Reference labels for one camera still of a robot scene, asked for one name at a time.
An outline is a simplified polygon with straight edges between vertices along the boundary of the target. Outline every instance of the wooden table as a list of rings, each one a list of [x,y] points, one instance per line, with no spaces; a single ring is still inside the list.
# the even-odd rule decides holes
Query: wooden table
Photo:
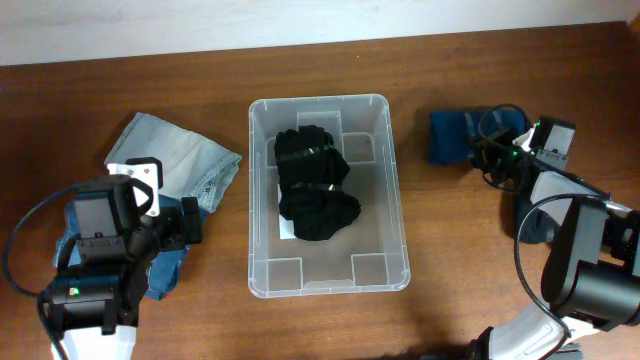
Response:
[[[0,232],[47,194],[105,172],[136,111],[243,156],[176,291],[144,299],[135,359],[367,358],[464,345],[530,301],[513,266],[510,199],[467,164],[426,163],[429,112],[500,102],[577,123],[568,170],[640,208],[638,50],[625,24],[414,37],[0,68]],[[380,93],[391,104],[412,280],[401,292],[261,300],[247,288],[248,107],[258,98]],[[32,289],[53,275],[63,202],[16,242]],[[536,287],[546,246],[523,246]],[[2,358],[49,359],[35,301],[1,282]],[[640,329],[580,341],[640,354]]]

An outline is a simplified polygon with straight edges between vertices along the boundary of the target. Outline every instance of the folded black clothing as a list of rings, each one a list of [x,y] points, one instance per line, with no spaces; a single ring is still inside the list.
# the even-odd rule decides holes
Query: folded black clothing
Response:
[[[331,134],[314,125],[279,133],[274,145],[280,175],[280,214],[297,238],[327,240],[360,215],[360,203],[340,190],[350,167]]]

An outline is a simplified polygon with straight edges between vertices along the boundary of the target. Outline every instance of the white wall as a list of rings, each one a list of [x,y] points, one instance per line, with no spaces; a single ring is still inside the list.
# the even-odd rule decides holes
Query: white wall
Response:
[[[0,65],[630,21],[640,0],[0,0]]]

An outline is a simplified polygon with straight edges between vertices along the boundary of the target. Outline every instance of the dark blue folded cloth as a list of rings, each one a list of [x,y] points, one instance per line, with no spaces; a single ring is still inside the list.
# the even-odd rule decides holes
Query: dark blue folded cloth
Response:
[[[473,152],[469,138],[478,135],[478,123],[485,111],[434,111],[431,113],[431,144],[428,161],[431,164],[448,165],[469,160]],[[502,129],[514,129],[522,133],[525,121],[514,110],[496,110],[482,122],[482,131],[489,135]]]
[[[167,196],[160,195],[160,208],[177,206],[181,207],[180,200],[176,200]],[[204,223],[204,220],[209,215],[208,212],[200,208],[200,220]],[[53,259],[53,266],[58,263],[58,255],[60,246],[68,241],[70,238],[80,233],[78,228],[78,219],[76,216],[76,208],[73,203],[67,204],[64,208],[64,217],[67,222],[67,229],[64,235],[56,243],[56,256]],[[151,262],[151,268],[149,268],[149,289],[147,289],[146,296],[161,300],[168,292],[175,289],[180,278],[180,268],[182,262],[189,253],[189,247],[184,250],[166,251],[161,252]],[[74,247],[71,252],[71,258],[69,259],[69,265],[80,264],[80,253],[78,247]]]

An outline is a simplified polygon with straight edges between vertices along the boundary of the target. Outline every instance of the light blue denim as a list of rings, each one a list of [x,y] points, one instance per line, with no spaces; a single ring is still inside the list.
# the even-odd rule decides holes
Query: light blue denim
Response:
[[[225,190],[238,172],[242,157],[200,134],[184,130],[153,115],[137,113],[127,125],[107,156],[109,163],[124,164],[130,158],[155,157],[162,162],[163,187],[160,207],[180,206],[180,199],[198,198],[201,220],[213,213]],[[72,203],[65,207],[67,229],[56,243],[61,245],[76,235],[78,221]],[[180,268],[189,249],[158,254],[149,269],[149,289],[146,296],[161,300],[173,290],[180,277]],[[54,257],[57,264],[58,253]],[[70,265],[80,263],[78,249],[74,248]]]

